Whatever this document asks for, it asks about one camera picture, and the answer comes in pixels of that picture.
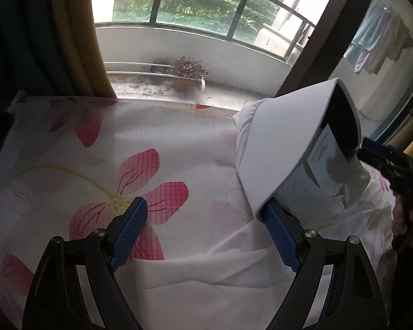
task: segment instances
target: black sleeve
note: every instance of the black sleeve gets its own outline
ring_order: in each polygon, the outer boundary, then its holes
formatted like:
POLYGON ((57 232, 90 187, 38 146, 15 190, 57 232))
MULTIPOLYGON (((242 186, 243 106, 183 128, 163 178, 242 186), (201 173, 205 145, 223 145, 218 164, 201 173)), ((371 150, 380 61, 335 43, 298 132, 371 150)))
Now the black sleeve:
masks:
POLYGON ((398 255, 392 288, 390 326, 394 329, 413 329, 413 248, 398 255))

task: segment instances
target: metal bolt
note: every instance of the metal bolt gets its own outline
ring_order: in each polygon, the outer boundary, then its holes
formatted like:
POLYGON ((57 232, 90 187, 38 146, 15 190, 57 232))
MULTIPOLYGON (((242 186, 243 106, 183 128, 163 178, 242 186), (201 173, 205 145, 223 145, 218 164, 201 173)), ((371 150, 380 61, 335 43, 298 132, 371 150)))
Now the metal bolt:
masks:
POLYGON ((52 237, 51 242, 54 244, 58 244, 59 242, 61 242, 61 237, 60 236, 52 237))
POLYGON ((351 242, 351 244, 359 244, 359 238, 356 236, 350 236, 349 242, 351 242))
POLYGON ((106 233, 106 230, 104 228, 97 228, 92 232, 94 237, 102 237, 106 233))
POLYGON ((308 238, 315 238, 317 233, 314 230, 305 230, 304 235, 308 238))

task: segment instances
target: balcony floor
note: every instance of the balcony floor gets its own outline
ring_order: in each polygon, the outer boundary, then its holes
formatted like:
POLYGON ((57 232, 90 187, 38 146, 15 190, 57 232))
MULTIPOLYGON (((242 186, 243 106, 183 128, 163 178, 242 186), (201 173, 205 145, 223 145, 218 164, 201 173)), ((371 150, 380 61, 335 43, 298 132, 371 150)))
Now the balcony floor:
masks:
POLYGON ((203 104, 240 110, 245 105, 266 98, 249 90, 234 88, 206 81, 205 91, 200 93, 200 82, 188 92, 174 89, 174 79, 165 77, 109 74, 118 98, 152 99, 203 104))

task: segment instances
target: flower pot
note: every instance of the flower pot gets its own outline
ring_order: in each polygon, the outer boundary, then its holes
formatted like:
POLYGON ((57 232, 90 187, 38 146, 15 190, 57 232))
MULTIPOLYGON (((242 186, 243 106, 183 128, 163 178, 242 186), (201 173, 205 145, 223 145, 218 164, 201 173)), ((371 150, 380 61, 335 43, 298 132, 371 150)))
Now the flower pot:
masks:
POLYGON ((174 89, 176 89, 178 92, 188 92, 188 90, 194 87, 195 84, 195 80, 176 78, 174 89))

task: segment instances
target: hedge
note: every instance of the hedge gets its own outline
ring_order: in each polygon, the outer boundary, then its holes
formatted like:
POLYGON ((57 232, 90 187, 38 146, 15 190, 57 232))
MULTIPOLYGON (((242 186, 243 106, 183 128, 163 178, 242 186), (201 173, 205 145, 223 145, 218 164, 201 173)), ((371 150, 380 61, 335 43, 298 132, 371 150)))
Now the hedge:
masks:
MULTIPOLYGON (((209 17, 219 23, 231 23, 240 0, 161 0, 159 11, 209 17)), ((115 0, 113 12, 150 11, 153 0, 115 0)), ((267 0, 249 0, 240 18, 239 28, 258 32, 263 24, 272 24, 279 7, 267 0)))

